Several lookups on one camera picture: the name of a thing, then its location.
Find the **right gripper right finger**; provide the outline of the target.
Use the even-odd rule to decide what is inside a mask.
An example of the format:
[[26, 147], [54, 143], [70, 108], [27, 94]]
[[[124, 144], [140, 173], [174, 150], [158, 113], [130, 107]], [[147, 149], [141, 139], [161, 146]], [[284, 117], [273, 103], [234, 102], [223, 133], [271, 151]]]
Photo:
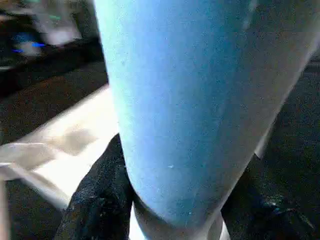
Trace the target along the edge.
[[281, 190], [253, 154], [222, 208], [231, 239], [318, 240], [315, 225]]

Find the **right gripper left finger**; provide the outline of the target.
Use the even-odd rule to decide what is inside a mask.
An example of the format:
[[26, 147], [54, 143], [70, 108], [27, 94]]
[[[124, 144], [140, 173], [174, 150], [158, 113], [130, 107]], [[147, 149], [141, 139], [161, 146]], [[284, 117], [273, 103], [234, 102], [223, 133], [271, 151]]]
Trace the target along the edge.
[[134, 191], [116, 134], [79, 183], [56, 240], [127, 240]]

